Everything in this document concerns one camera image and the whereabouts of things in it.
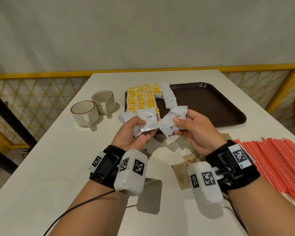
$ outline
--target cup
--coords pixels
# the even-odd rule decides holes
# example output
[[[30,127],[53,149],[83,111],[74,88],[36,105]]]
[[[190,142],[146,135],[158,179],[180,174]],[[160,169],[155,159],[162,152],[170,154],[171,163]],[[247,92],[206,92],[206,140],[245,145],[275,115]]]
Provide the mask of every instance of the cup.
[[[99,113],[93,101],[85,100],[71,107],[71,113],[80,126],[92,126],[98,119]]]
[[[96,103],[96,107],[101,114],[109,114],[114,111],[116,103],[114,94],[111,91],[99,91],[92,95],[92,100]]]

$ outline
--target brown tray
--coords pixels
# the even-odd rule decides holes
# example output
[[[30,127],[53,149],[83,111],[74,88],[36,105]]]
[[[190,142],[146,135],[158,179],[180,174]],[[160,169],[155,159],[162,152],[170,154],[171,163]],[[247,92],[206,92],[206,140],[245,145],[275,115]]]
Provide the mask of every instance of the brown tray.
[[[177,105],[187,105],[189,109],[208,117],[215,127],[228,127],[246,122],[247,118],[231,101],[213,85],[203,82],[171,84]],[[168,112],[163,99],[156,99],[161,118]]]

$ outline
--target cup handle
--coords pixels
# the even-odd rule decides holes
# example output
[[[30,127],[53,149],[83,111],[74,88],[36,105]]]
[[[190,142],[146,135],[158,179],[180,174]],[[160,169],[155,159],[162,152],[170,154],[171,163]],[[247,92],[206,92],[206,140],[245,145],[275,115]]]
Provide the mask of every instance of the cup handle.
[[[87,122],[88,127],[92,126],[89,115],[84,115],[83,118]]]
[[[102,103],[102,108],[103,108],[103,112],[105,115],[109,114],[109,112],[107,111],[107,108],[106,108],[106,103]]]

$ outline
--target black pole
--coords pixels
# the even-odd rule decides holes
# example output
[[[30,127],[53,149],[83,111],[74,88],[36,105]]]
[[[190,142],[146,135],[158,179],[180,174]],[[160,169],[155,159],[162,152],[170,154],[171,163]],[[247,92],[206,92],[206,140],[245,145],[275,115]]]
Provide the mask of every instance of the black pole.
[[[7,158],[5,155],[3,155],[0,152],[0,168],[5,170],[9,174],[13,174],[15,170],[17,169],[17,164],[15,164],[13,161],[11,161],[9,158]]]
[[[26,142],[30,147],[37,143],[35,138],[24,127],[20,120],[13,114],[8,106],[0,99],[0,116],[10,125],[10,127]]]

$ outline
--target white table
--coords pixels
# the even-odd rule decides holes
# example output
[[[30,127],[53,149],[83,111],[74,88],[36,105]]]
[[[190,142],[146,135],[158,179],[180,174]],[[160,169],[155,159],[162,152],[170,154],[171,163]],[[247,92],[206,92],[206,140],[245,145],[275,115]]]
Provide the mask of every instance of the white table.
[[[0,190],[0,236],[42,235],[82,189],[88,167],[121,127],[117,117],[124,112],[125,90],[160,82],[207,82],[216,87],[247,116],[242,125],[219,129],[233,139],[295,142],[295,136],[217,70],[93,74]],[[120,108],[91,129],[78,127],[70,107],[100,90],[112,91]],[[181,163],[191,148],[178,136],[160,143],[161,138],[165,136],[146,145],[152,154],[147,177],[157,180],[145,195],[150,200],[143,197],[137,206],[137,197],[128,200],[118,235],[246,235],[230,210],[199,210],[191,188],[180,190],[171,165]]]

